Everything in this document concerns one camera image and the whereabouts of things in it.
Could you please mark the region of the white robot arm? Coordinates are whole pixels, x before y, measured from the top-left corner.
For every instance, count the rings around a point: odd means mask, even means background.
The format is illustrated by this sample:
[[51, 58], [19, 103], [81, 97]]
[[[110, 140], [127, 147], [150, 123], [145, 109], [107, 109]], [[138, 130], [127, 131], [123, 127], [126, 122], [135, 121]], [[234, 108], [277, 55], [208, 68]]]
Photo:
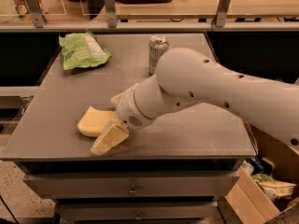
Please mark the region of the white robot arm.
[[298, 148], [299, 87], [234, 72], [202, 53], [167, 51], [156, 73], [112, 98], [118, 119], [106, 124], [91, 152], [103, 155], [164, 114], [207, 103], [223, 108], [280, 142]]

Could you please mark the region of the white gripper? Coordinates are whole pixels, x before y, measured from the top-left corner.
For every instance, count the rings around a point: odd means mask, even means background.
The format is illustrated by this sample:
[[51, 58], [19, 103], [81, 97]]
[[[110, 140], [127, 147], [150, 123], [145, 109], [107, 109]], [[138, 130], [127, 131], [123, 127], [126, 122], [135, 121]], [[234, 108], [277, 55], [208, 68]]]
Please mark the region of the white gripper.
[[118, 121], [109, 121], [91, 147], [94, 155], [101, 156], [129, 137], [129, 129], [141, 129], [151, 125], [152, 119], [144, 116], [135, 101], [136, 83], [126, 91], [113, 96], [110, 102], [116, 106]]

